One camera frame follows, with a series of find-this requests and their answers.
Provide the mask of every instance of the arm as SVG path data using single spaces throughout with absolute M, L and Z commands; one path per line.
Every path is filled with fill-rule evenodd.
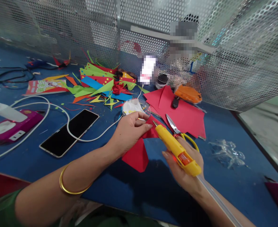
M 178 142 L 186 149 L 187 153 L 200 165 L 202 168 L 201 176 L 204 178 L 203 174 L 203 158 L 199 152 L 191 147 L 182 137 L 177 137 Z M 234 227 L 233 223 L 229 220 L 220 206 L 211 197 L 202 183 L 196 178 L 187 175 L 184 170 L 176 163 L 173 159 L 173 155 L 166 151 L 163 152 L 163 156 L 166 158 L 167 163 L 173 173 L 176 181 L 181 185 L 181 187 L 186 190 L 205 210 L 209 216 L 213 226 L 226 226 Z M 220 193 L 218 193 L 213 187 L 212 189 L 216 192 L 219 198 L 224 202 L 227 208 L 235 216 L 235 218 L 240 222 L 242 226 L 253 227 L 255 226 L 250 222 L 237 208 L 235 208 L 230 202 L 228 202 Z
M 64 187 L 71 192 L 85 189 L 111 163 L 126 153 L 150 128 L 148 115 L 139 112 L 123 117 L 110 141 L 103 147 L 74 160 L 63 175 Z M 59 185 L 62 168 L 23 189 L 15 202 L 15 214 L 24 226 L 48 226 L 59 219 L 81 195 L 65 193 Z

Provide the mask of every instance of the bracelet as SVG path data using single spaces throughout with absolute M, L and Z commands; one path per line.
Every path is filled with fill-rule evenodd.
M 63 191 L 65 191 L 66 193 L 71 194 L 71 195 L 82 194 L 82 193 L 85 192 L 87 189 L 89 189 L 89 187 L 92 185 L 92 183 L 91 183 L 87 188 L 85 188 L 83 191 L 80 191 L 80 192 L 70 192 L 70 191 L 68 191 L 68 190 L 63 186 L 63 173 L 64 173 L 64 171 L 66 170 L 66 168 L 69 166 L 69 164 L 71 164 L 71 163 L 72 163 L 72 161 L 71 161 L 70 163 L 68 163 L 68 164 L 63 168 L 63 170 L 62 170 L 62 172 L 61 172 L 60 181 L 59 181 L 59 183 L 60 183 L 60 188 L 61 188 Z

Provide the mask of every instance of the phone screen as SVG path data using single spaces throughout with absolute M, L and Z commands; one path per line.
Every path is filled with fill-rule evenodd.
M 99 118 L 99 116 L 89 110 L 82 110 L 69 122 L 70 132 L 76 136 L 82 136 L 86 130 Z M 73 138 L 67 131 L 66 125 L 56 131 L 47 140 L 45 140 L 40 148 L 52 153 L 57 157 L 61 157 L 67 152 L 74 144 L 76 139 Z

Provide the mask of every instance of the clear plastic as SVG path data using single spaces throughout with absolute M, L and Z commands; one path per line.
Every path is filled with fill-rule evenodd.
M 230 169 L 233 166 L 245 165 L 245 156 L 242 152 L 236 151 L 236 145 L 231 141 L 224 139 L 216 140 L 216 142 L 209 142 L 212 146 L 214 158 L 223 166 Z
M 221 209 L 226 214 L 226 216 L 229 218 L 229 220 L 233 223 L 233 225 L 235 227 L 242 227 L 242 225 L 239 223 L 239 221 L 230 212 L 230 210 L 226 207 L 226 205 L 218 197 L 218 195 L 214 192 L 214 190 L 209 186 L 209 184 L 206 182 L 206 180 L 204 178 L 202 178 L 200 175 L 198 175 L 197 178 L 200 180 L 200 182 L 203 184 L 203 186 L 206 188 L 206 190 L 212 196 L 212 198 L 216 201 L 216 203 L 221 207 Z

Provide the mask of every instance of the floor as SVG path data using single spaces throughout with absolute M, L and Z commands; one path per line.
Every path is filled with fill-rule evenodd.
M 278 106 L 262 103 L 240 114 L 253 135 L 278 164 Z

